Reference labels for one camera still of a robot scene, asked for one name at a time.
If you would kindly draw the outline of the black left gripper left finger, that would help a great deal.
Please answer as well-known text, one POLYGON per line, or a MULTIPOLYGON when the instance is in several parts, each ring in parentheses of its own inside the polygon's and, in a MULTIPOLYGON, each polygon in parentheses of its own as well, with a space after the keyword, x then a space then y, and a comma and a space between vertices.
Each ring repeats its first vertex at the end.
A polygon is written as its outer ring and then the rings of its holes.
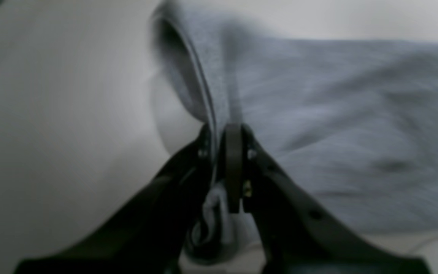
POLYGON ((187 230, 209 191, 211 132, 178 151, 153 180, 91 235, 52 256, 22 261, 16 274, 179 274, 187 230))

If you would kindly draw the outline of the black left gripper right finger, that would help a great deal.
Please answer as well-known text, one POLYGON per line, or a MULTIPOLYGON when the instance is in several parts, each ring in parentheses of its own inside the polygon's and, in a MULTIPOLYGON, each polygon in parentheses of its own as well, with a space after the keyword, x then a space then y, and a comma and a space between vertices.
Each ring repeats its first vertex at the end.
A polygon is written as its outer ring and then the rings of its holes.
POLYGON ((260 235, 263 274, 429 274, 420 257, 395 255, 364 241, 297 186, 245 124, 221 139, 230 213, 250 213, 260 235))

